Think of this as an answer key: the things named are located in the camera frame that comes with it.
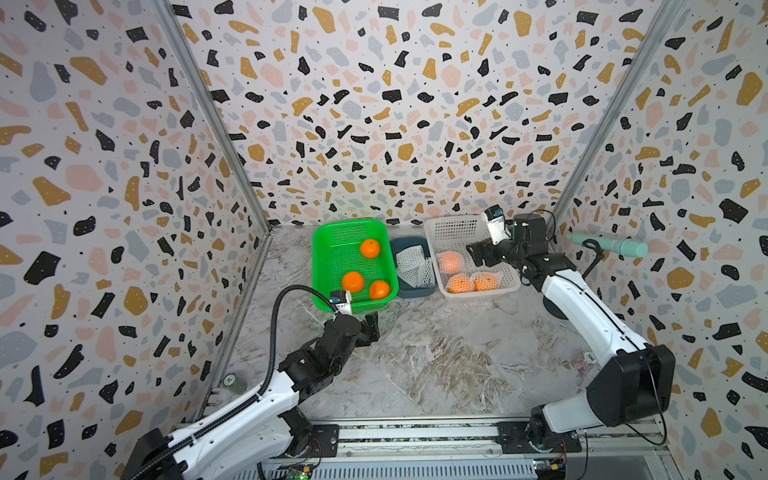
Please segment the white foam net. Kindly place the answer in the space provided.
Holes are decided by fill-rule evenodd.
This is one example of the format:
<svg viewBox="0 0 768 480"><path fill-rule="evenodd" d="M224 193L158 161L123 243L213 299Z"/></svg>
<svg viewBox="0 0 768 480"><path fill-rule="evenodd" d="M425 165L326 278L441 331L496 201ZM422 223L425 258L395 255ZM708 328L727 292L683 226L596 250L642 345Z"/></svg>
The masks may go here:
<svg viewBox="0 0 768 480"><path fill-rule="evenodd" d="M431 260L426 259L413 270L412 286L415 289L429 289L435 286L435 273Z"/></svg>
<svg viewBox="0 0 768 480"><path fill-rule="evenodd" d="M412 245L398 251L395 255L395 262L399 272L421 269L427 262L423 246Z"/></svg>

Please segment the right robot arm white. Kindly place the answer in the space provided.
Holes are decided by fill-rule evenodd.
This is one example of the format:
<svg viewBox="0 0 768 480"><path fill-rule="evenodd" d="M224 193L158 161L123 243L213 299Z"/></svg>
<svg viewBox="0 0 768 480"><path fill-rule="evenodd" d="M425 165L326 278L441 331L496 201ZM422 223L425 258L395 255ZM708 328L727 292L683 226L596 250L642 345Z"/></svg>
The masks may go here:
<svg viewBox="0 0 768 480"><path fill-rule="evenodd" d="M513 267L542 294L549 313L576 328L599 366L578 394L532 409L526 429L530 445L549 451L579 430L630 425L663 415L676 366L671 350L632 331L588 286L576 265L551 250L541 215L518 214L507 220L502 208L494 205L482 217L490 237L467 245L474 264Z"/></svg>

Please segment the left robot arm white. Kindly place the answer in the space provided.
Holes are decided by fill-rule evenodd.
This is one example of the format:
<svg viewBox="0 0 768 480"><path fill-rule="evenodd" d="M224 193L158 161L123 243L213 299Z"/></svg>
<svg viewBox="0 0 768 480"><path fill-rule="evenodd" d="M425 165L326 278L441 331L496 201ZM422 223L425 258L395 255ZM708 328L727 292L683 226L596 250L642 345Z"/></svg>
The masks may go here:
<svg viewBox="0 0 768 480"><path fill-rule="evenodd" d="M300 456L313 425L299 405L338 376L357 347L380 338L378 314L339 314L323 334L290 353L264 392L255 387L215 413L164 435L157 428L134 446L123 479L223 479L279 456Z"/></svg>

